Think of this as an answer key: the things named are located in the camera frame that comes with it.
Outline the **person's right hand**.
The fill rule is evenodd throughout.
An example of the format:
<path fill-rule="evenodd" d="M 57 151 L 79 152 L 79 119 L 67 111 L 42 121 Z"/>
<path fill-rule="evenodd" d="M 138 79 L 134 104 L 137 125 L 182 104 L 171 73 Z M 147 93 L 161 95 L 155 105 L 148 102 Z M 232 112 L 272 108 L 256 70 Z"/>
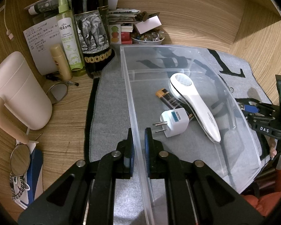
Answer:
<path fill-rule="evenodd" d="M 270 147 L 270 158 L 273 159 L 276 156 L 276 154 L 277 154 L 277 151 L 276 151 L 276 140 L 274 138 L 270 137 L 268 145 Z"/>

